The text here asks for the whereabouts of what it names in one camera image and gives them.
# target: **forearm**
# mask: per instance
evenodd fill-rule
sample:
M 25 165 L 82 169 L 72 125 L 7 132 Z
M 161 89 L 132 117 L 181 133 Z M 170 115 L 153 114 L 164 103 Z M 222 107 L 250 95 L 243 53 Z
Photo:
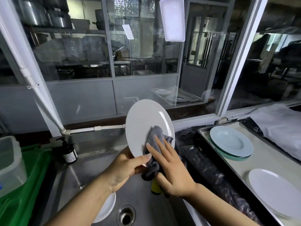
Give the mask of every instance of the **forearm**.
M 197 184 L 195 192 L 187 197 L 186 201 L 205 217 L 212 226 L 258 226 L 246 215 L 201 184 Z
M 112 193 L 104 175 L 100 175 L 71 199 L 46 226 L 90 226 Z

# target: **white cloth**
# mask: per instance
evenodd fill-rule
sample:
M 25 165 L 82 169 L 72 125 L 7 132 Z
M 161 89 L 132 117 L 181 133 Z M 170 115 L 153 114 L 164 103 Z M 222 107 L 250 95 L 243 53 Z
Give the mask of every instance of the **white cloth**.
M 291 110 L 284 104 L 273 104 L 259 108 L 249 116 L 266 138 L 301 160 L 301 112 Z

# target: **drain strainer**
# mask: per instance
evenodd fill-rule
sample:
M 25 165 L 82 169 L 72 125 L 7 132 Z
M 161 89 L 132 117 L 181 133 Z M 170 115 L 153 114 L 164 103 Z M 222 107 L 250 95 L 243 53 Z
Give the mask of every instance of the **drain strainer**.
M 121 206 L 116 214 L 116 221 L 118 226 L 131 226 L 136 217 L 136 211 L 131 205 Z

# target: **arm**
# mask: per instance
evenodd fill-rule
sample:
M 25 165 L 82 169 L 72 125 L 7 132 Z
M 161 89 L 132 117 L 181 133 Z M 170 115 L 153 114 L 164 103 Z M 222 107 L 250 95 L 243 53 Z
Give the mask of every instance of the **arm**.
M 111 165 L 96 179 L 71 199 L 45 226 L 90 226 L 108 196 L 130 176 L 142 172 L 141 166 L 151 159 L 151 154 L 133 159 L 128 147 L 123 149 Z
M 150 144 L 147 143 L 146 147 L 166 174 L 165 177 L 162 173 L 158 173 L 156 180 L 167 193 L 184 198 L 211 225 L 258 226 L 205 186 L 195 183 L 171 144 L 164 140 L 164 146 L 157 137 L 155 138 L 162 155 Z

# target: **gray cloth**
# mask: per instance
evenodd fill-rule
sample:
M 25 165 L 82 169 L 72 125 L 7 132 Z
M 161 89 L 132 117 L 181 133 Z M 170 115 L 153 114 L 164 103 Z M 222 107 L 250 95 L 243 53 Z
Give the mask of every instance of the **gray cloth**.
M 154 126 L 153 128 L 151 128 L 146 142 L 149 143 L 157 152 L 159 152 L 161 154 L 160 148 L 155 140 L 155 135 L 158 137 L 158 139 L 160 140 L 160 142 L 162 144 L 164 144 L 163 139 L 165 139 L 167 142 L 171 143 L 173 138 L 170 136 L 164 135 L 162 129 L 157 125 Z M 148 154 L 148 153 L 149 153 L 149 151 L 145 147 L 144 154 Z M 155 160 L 154 157 L 152 157 L 146 163 L 146 166 L 148 167 L 148 170 L 144 174 L 142 174 L 142 178 L 146 181 L 152 180 L 155 176 L 156 171 L 160 171 L 160 172 L 164 173 L 163 169 L 160 167 L 159 163 Z

